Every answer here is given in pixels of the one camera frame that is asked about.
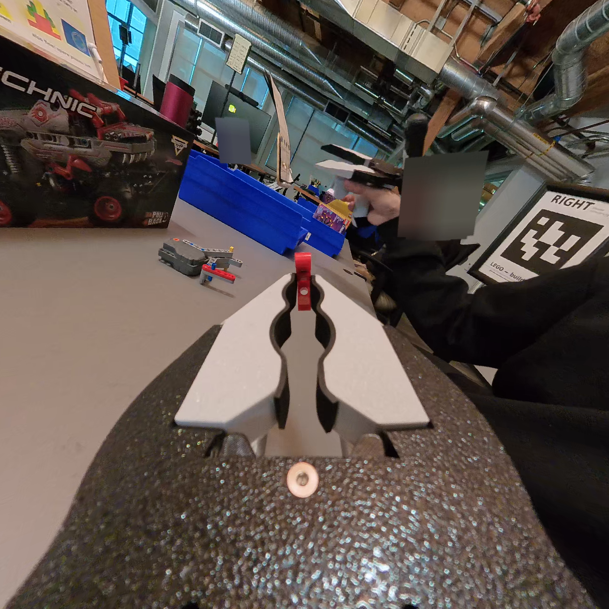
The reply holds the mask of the instruction poster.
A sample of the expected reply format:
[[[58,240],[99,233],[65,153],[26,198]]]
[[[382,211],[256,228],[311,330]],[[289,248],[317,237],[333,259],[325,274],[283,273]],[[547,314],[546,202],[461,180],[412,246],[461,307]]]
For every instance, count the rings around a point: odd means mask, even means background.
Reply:
[[[103,81],[87,1],[1,1],[1,32]]]

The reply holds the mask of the silver air duct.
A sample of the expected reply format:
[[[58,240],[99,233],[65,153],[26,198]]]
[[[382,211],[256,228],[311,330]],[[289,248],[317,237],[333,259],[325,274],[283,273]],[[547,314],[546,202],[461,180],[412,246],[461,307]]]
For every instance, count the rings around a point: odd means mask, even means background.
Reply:
[[[360,82],[349,83],[348,87],[332,81],[324,74],[299,64],[293,57],[287,56],[288,66],[278,61],[278,57],[268,57],[253,48],[248,56],[251,64],[260,65],[261,69],[270,72],[277,83],[285,88],[291,87],[307,99],[316,99],[322,108],[328,101],[345,107],[370,123],[372,129],[387,137],[404,135],[406,118],[400,115],[400,109],[389,100],[377,95]]]
[[[248,39],[263,57],[291,71],[324,71],[340,65],[337,55],[258,1],[174,3],[227,34]]]

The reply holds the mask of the red angled lego beam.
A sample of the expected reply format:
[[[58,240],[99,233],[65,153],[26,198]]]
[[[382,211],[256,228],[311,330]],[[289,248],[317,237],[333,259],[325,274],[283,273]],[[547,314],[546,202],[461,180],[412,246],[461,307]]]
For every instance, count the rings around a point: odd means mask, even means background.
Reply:
[[[311,310],[311,253],[296,253],[295,276],[297,286],[297,305],[299,311]]]

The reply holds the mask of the large framed marker sign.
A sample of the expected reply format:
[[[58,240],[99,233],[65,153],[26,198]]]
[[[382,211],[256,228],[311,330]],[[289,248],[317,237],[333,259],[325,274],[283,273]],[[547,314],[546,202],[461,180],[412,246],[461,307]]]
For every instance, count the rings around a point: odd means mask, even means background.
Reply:
[[[541,187],[468,270],[484,285],[514,283],[608,255],[608,190]]]

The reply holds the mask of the maroon water bottle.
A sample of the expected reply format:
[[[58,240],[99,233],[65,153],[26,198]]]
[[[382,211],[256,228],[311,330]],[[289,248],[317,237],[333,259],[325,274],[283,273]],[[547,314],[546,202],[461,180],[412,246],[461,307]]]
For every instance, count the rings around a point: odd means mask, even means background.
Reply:
[[[170,74],[164,88],[160,115],[179,127],[186,128],[194,95],[194,87],[176,75]]]

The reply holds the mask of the person's right hand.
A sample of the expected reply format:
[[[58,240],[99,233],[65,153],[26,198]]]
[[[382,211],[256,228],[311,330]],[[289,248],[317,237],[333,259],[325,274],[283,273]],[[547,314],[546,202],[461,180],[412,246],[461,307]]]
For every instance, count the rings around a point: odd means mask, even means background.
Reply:
[[[401,196],[395,188],[368,187],[350,180],[345,181],[344,188],[344,201],[353,217],[362,217],[363,211],[367,211],[367,220],[375,226],[399,217]]]

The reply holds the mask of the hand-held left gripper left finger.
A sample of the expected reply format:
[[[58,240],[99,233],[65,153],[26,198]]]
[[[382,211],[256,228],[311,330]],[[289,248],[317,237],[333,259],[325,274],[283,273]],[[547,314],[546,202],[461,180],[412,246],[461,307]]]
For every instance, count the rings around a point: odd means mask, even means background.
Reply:
[[[296,275],[290,273],[228,317],[175,415],[181,427],[284,429]]]

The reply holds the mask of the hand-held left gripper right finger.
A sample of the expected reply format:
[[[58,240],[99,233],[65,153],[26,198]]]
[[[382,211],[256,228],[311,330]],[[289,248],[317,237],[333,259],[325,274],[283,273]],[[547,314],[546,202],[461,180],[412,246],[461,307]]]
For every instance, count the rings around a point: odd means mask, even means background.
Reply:
[[[343,456],[367,436],[424,429],[430,418],[384,326],[320,275],[313,276],[317,416],[340,439]]]

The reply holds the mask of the person's right forearm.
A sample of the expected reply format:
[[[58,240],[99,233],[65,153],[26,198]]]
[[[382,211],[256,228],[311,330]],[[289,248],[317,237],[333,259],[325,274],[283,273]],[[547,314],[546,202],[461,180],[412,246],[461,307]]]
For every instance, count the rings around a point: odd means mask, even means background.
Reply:
[[[396,221],[378,233],[392,270],[392,298],[424,342],[448,360],[499,368],[608,289],[608,258],[595,257],[469,293],[462,278],[447,274],[437,242],[399,237]]]

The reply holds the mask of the grey lego assembly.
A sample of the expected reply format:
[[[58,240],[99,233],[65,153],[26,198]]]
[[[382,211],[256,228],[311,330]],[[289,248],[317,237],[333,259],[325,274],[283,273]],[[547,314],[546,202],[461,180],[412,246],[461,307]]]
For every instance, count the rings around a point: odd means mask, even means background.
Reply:
[[[186,277],[198,277],[205,285],[214,279],[234,284],[231,268],[240,269],[242,261],[234,257],[234,248],[206,248],[185,239],[165,241],[158,250],[159,260]]]

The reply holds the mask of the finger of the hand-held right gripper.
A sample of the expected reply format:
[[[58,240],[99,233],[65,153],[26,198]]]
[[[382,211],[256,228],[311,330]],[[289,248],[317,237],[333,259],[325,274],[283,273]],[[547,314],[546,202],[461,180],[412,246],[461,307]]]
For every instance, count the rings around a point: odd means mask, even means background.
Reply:
[[[336,144],[325,144],[321,146],[321,151],[333,155],[342,161],[355,165],[369,165],[371,161],[374,161],[374,157],[364,155],[355,150],[344,148]]]
[[[355,165],[344,161],[325,160],[316,163],[316,168],[321,169],[335,177],[346,180],[375,180],[377,172],[365,165]]]

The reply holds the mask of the purple yellow toy box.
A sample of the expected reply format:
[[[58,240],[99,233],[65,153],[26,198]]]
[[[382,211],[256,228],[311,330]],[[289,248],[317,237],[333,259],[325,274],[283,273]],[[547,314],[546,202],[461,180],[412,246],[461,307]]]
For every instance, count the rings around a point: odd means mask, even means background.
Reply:
[[[329,203],[321,202],[312,217],[335,232],[345,234],[353,220],[353,213],[347,202],[334,199]]]

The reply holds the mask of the silver elbow air duct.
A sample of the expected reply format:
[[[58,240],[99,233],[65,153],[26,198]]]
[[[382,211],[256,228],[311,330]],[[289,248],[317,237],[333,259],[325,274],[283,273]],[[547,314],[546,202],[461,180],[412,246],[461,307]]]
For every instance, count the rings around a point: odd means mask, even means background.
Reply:
[[[597,1],[573,19],[552,52],[554,92],[518,110],[517,118],[536,124],[578,103],[586,85],[585,50],[608,32],[608,1]]]

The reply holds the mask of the person's black sweater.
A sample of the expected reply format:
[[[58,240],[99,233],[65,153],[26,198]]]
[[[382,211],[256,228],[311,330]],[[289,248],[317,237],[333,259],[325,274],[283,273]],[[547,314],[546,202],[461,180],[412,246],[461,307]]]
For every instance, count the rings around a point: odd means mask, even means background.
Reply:
[[[608,412],[506,400],[448,376],[501,441],[567,567],[608,608]]]

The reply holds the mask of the black lego set box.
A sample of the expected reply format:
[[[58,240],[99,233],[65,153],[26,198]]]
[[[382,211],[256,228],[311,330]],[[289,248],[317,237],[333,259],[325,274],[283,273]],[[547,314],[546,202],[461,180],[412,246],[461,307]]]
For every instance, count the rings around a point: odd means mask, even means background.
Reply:
[[[166,228],[194,135],[1,38],[1,228]]]

